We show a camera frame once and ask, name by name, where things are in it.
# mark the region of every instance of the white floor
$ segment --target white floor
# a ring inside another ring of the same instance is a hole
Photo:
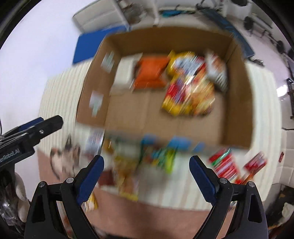
[[[42,0],[10,34],[0,50],[0,117],[4,132],[38,116],[47,79],[71,66],[80,35],[71,18],[92,1]],[[256,58],[275,74],[277,87],[284,85],[287,69],[268,39],[250,37],[241,21],[233,24],[248,40]],[[283,108],[283,114],[284,110],[288,112],[289,107]],[[16,171],[31,199],[40,181],[36,156],[17,163]]]

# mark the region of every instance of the silver bolt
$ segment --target silver bolt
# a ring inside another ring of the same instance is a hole
[[[74,181],[73,177],[69,177],[69,178],[67,178],[67,180],[66,180],[67,183],[72,183],[73,181]]]
[[[44,187],[45,186],[45,182],[42,181],[42,182],[39,182],[39,187]]]
[[[249,182],[248,182],[248,185],[249,185],[250,187],[255,187],[255,184],[254,184],[254,182],[252,182],[252,181],[249,181]]]
[[[228,182],[228,180],[226,178],[224,178],[224,177],[221,177],[220,178],[220,182],[225,184],[225,183]]]

